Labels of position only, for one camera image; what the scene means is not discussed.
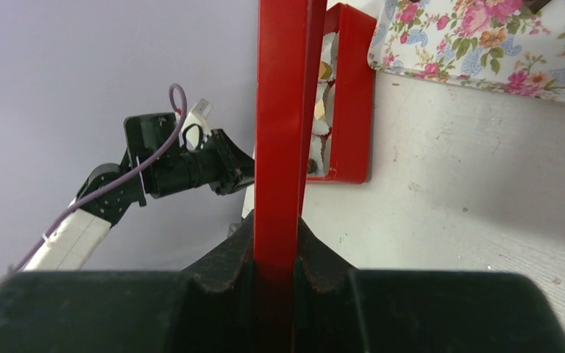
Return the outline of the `red box lid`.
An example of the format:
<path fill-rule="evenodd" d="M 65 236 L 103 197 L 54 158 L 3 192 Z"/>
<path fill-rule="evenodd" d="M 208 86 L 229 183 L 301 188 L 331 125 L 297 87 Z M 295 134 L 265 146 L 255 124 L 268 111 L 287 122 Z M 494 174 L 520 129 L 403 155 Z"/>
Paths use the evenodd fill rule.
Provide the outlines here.
<path fill-rule="evenodd" d="M 258 6 L 254 259 L 269 282 L 293 276 L 326 6 Z"/>

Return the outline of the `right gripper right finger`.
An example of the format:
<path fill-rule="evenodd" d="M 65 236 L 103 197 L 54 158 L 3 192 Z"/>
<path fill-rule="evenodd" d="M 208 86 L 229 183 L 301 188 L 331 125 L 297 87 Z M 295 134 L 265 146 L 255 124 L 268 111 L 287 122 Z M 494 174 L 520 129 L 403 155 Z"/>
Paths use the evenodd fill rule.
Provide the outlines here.
<path fill-rule="evenodd" d="M 360 269 L 304 221 L 297 236 L 297 352 L 565 352 L 550 303 L 521 274 Z"/>

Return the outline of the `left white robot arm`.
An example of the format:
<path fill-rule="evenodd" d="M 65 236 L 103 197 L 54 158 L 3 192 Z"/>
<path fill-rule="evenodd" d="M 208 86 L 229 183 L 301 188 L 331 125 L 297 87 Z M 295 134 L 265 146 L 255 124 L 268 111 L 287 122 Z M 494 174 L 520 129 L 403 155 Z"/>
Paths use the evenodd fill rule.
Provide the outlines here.
<path fill-rule="evenodd" d="M 93 169 L 13 272 L 81 268 L 130 205 L 145 206 L 147 196 L 159 199 L 203 185 L 226 196 L 255 180 L 255 161 L 222 129 L 205 134 L 191 124 L 181 130 L 176 114 L 157 113 L 127 118 L 124 131 L 122 161 Z"/>

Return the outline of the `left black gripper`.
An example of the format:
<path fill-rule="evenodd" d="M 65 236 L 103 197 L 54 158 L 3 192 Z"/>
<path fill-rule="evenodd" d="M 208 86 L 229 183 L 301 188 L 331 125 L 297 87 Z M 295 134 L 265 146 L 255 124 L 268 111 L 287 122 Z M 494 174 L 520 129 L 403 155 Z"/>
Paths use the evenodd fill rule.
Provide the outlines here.
<path fill-rule="evenodd" d="M 146 193 L 158 199 L 207 185 L 219 196 L 255 182 L 255 161 L 223 129 L 214 129 L 202 147 L 189 150 L 174 142 L 143 170 Z"/>

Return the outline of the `red chocolate box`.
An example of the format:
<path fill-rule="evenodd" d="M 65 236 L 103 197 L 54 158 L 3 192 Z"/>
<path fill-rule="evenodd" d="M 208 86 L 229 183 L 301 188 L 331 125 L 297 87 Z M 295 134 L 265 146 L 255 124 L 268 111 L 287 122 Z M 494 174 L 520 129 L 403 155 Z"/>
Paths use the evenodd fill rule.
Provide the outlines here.
<path fill-rule="evenodd" d="M 368 179 L 374 71 L 366 55 L 376 22 L 348 4 L 326 11 L 308 158 L 311 182 Z"/>

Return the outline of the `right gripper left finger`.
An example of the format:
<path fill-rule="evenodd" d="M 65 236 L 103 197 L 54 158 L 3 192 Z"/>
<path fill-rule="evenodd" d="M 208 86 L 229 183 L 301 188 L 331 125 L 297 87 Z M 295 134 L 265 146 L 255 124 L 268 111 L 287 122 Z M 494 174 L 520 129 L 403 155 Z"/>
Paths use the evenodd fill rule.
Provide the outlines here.
<path fill-rule="evenodd" d="M 8 275 L 0 352 L 250 352 L 252 227 L 181 271 Z"/>

